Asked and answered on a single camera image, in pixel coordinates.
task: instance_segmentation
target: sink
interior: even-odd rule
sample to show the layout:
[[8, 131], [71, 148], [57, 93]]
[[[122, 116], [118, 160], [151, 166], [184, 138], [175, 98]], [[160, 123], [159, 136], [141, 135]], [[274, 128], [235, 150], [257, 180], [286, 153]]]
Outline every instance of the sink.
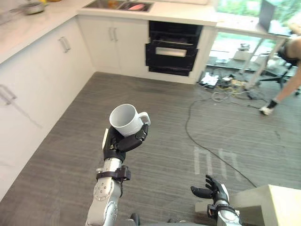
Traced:
[[[144, 7], [140, 10], [130, 10], [131, 7], [144, 4]], [[95, 0], [84, 8], [105, 8], [105, 9], [117, 9], [130, 12], [149, 12], [153, 3], [141, 2], [141, 1], [124, 1], [124, 0]]]
[[[130, 10], [131, 7], [144, 4], [144, 7], [140, 10]], [[133, 12], [149, 12], [153, 3], [141, 2], [141, 1], [126, 1], [123, 3], [118, 9], [119, 10], [127, 10]]]
[[124, 2], [123, 0], [95, 0], [84, 8], [118, 9]]

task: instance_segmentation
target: black strap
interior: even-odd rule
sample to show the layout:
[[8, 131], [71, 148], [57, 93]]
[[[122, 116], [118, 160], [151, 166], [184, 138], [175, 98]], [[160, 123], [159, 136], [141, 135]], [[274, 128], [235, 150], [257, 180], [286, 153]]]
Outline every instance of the black strap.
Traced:
[[125, 181], [131, 179], [131, 171], [128, 169], [128, 166], [121, 166], [115, 170], [115, 172], [107, 171], [107, 172], [100, 172], [96, 175], [96, 180], [99, 178], [113, 178], [117, 181]]
[[209, 218], [213, 218], [213, 219], [217, 220], [218, 212], [221, 211], [221, 210], [229, 211], [229, 212], [235, 214], [239, 218], [238, 214], [235, 212], [235, 209], [233, 209], [228, 204], [218, 204], [217, 206], [208, 205], [207, 215], [208, 215]]

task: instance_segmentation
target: white cabinet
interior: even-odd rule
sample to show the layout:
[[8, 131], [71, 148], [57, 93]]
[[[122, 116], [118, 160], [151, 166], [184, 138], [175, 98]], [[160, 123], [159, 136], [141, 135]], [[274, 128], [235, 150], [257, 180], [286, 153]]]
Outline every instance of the white cabinet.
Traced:
[[0, 200], [93, 72], [76, 18], [0, 64]]
[[111, 18], [79, 16], [79, 24], [96, 70], [119, 69]]
[[123, 74], [141, 73], [145, 66], [145, 44], [149, 42], [146, 20], [114, 19], [116, 45]]
[[34, 42], [30, 54], [41, 71], [40, 76], [57, 92], [56, 98], [46, 98], [46, 101], [57, 101], [57, 116], [35, 117], [51, 129], [94, 72], [76, 18]]
[[97, 71], [128, 75], [145, 68], [148, 21], [79, 15], [79, 24]]
[[[12, 104], [0, 99], [0, 200], [41, 142], [39, 126], [29, 109], [47, 109], [44, 95], [51, 95], [46, 80], [37, 75], [25, 49], [0, 65], [0, 85], [14, 93]], [[12, 96], [0, 87], [1, 96]]]

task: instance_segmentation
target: mug handle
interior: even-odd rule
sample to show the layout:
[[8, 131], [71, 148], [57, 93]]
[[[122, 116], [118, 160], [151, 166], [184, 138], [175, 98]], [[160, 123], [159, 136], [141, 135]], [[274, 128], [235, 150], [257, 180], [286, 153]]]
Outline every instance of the mug handle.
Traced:
[[146, 112], [141, 112], [141, 113], [138, 114], [138, 115], [139, 115], [139, 118], [141, 118], [141, 120], [142, 120], [143, 123], [146, 123], [146, 124], [148, 124], [149, 126], [151, 125], [150, 117], [149, 117], [149, 115], [148, 115]]

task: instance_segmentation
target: office chair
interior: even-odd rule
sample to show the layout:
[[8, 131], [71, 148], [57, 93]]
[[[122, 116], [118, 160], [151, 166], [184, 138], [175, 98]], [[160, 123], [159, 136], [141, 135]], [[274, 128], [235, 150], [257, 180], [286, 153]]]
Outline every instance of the office chair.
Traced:
[[[291, 70], [291, 68], [293, 66], [297, 66], [299, 59], [290, 59], [286, 56], [285, 54], [285, 45], [283, 47], [281, 47], [281, 49], [278, 51], [278, 56], [281, 57], [282, 59], [285, 60], [285, 63], [289, 63], [290, 65], [288, 66], [286, 72], [284, 72], [284, 74], [277, 76], [276, 78], [271, 78], [271, 79], [261, 79], [259, 80], [259, 82], [262, 81], [276, 81], [277, 83], [279, 83], [280, 88], [283, 88], [283, 84], [286, 83], [288, 81], [288, 79], [286, 78], [287, 73]], [[298, 96], [300, 94], [300, 89], [297, 89], [295, 92], [295, 95]]]

